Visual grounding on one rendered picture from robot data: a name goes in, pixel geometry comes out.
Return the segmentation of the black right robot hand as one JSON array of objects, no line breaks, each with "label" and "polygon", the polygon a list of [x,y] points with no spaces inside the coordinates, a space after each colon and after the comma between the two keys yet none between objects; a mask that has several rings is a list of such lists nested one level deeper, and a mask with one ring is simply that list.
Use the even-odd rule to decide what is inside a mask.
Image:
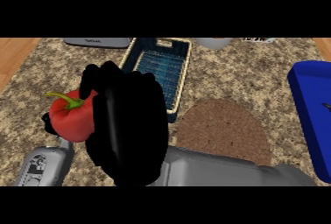
[{"label": "black right robot hand", "polygon": [[114,185],[148,186],[161,175],[168,117],[152,73],[124,73],[114,62],[87,65],[78,96],[93,99],[94,132],[86,141],[94,165]]}]

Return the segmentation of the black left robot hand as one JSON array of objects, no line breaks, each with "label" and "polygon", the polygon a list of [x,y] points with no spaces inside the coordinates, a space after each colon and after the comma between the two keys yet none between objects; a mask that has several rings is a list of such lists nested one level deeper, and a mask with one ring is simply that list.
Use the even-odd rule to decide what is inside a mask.
[{"label": "black left robot hand", "polygon": [[49,117],[49,113],[44,113],[43,116],[41,116],[41,120],[44,122],[44,130],[49,134],[58,136],[58,133],[53,129],[53,126],[52,126],[52,122],[50,122],[50,117]]}]

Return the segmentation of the red bell pepper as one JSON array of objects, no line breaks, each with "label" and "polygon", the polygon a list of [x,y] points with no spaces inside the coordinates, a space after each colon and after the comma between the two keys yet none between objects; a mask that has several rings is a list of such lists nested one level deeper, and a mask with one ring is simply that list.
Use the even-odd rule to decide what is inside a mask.
[{"label": "red bell pepper", "polygon": [[86,100],[78,97],[78,90],[66,94],[47,92],[44,96],[55,96],[49,108],[50,124],[58,135],[72,143],[81,143],[94,132],[93,123],[93,97],[94,90]]}]

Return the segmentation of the brown round placemat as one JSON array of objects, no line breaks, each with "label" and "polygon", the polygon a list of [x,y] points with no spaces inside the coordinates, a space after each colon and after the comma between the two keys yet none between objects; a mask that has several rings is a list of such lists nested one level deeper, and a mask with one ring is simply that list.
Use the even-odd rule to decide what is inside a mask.
[{"label": "brown round placemat", "polygon": [[263,126],[244,106],[225,99],[199,101],[188,109],[179,123],[176,146],[259,165],[272,163]]}]

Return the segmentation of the dark blue wicker basket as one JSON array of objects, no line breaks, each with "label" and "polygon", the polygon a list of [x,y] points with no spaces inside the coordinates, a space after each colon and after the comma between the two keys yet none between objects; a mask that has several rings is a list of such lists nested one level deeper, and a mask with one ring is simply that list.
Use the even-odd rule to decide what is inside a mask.
[{"label": "dark blue wicker basket", "polygon": [[152,73],[161,85],[168,123],[176,122],[192,42],[182,38],[134,38],[118,67],[124,73]]}]

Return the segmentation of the grey appliance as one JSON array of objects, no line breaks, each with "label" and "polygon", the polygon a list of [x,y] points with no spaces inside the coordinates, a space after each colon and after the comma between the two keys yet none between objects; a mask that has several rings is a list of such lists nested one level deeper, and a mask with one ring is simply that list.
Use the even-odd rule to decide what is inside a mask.
[{"label": "grey appliance", "polygon": [[72,46],[127,48],[131,38],[63,38],[63,41]]}]

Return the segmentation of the pale grey container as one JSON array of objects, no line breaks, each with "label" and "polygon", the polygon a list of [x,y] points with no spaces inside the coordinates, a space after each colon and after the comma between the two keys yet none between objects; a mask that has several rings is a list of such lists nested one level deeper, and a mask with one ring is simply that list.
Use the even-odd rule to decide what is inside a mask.
[{"label": "pale grey container", "polygon": [[225,48],[229,45],[232,40],[233,40],[232,38],[196,38],[195,39],[196,43],[201,46],[213,50],[219,50]]}]

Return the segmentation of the black and white box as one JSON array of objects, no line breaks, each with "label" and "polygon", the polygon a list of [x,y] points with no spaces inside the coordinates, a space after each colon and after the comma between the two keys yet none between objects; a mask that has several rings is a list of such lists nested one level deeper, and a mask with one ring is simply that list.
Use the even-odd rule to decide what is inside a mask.
[{"label": "black and white box", "polygon": [[273,43],[275,38],[242,38],[242,41],[251,43]]}]

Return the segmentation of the blue tray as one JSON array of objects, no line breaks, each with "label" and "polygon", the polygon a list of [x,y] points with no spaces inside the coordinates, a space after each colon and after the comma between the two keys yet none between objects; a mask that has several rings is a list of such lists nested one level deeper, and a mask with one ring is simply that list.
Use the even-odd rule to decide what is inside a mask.
[{"label": "blue tray", "polygon": [[331,112],[322,106],[331,105],[331,62],[295,62],[287,79],[315,175],[331,184]]}]

